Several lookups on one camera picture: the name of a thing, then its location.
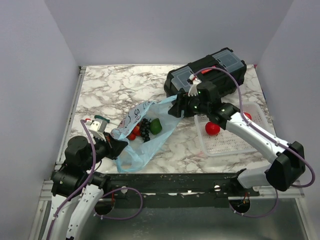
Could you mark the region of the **small fake fruit cluster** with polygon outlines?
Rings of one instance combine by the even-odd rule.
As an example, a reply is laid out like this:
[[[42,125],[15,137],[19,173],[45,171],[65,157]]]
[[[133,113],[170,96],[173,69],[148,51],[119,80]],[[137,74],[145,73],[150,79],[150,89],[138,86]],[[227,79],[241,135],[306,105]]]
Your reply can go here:
[[[131,131],[131,133],[127,136],[127,138],[128,138],[130,141],[134,141],[137,136],[140,136],[140,135],[141,135],[140,125],[141,125],[141,124],[138,123],[138,124],[133,128],[133,130]]]

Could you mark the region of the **red fruit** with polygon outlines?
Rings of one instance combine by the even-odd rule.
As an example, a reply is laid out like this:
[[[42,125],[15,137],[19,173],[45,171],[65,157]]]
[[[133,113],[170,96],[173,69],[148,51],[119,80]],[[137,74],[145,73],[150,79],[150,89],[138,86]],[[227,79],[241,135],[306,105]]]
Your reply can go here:
[[[220,133],[220,130],[220,126],[213,122],[207,122],[205,125],[205,132],[209,136],[217,136]]]

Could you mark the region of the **light blue plastic bag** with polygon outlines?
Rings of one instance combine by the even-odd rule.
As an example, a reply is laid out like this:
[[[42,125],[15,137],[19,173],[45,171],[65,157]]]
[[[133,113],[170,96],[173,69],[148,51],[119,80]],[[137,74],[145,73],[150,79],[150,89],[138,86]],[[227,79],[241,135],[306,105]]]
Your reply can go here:
[[[111,136],[128,145],[115,160],[119,173],[138,172],[143,169],[154,155],[164,145],[173,133],[181,118],[168,114],[172,102],[176,96],[170,96],[160,102],[144,101],[131,108],[117,128],[111,131]],[[134,127],[143,119],[159,119],[162,130],[159,134],[152,134],[150,140],[143,142],[141,139],[130,141],[127,136],[132,133]]]

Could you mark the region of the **dark fake grapes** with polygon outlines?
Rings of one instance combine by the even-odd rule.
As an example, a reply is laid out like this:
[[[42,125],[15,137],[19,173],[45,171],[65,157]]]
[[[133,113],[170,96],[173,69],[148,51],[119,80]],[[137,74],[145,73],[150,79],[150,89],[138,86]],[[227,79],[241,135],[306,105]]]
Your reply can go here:
[[[139,125],[139,133],[144,143],[150,140],[150,127],[151,122],[147,118],[143,118]]]

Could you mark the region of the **green fake fruit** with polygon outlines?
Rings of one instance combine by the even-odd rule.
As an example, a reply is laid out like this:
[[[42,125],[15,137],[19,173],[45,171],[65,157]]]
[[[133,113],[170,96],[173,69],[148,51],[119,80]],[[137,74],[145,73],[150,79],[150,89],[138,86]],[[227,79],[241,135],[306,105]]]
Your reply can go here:
[[[160,119],[155,118],[150,122],[150,132],[153,135],[157,135],[162,131],[163,127],[161,125]]]

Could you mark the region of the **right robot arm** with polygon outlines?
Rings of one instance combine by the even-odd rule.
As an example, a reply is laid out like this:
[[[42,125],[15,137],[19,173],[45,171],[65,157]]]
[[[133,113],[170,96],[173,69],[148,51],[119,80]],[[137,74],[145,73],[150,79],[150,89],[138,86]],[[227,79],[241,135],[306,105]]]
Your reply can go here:
[[[256,186],[272,186],[285,192],[305,172],[304,148],[299,142],[288,143],[272,135],[243,116],[235,105],[222,102],[213,83],[202,82],[195,89],[195,95],[180,90],[168,114],[176,118],[205,115],[221,129],[246,141],[269,162],[264,167],[238,171],[230,183],[234,195],[241,196]]]

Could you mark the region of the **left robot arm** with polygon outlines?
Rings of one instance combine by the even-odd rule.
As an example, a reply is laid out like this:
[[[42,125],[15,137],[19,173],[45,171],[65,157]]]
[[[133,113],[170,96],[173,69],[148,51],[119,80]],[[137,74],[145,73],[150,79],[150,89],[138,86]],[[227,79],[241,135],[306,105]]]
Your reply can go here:
[[[77,240],[94,206],[111,191],[111,178],[94,170],[103,158],[115,160],[128,145],[105,133],[106,141],[84,136],[72,137],[64,151],[65,161],[52,174],[52,197],[42,239]]]

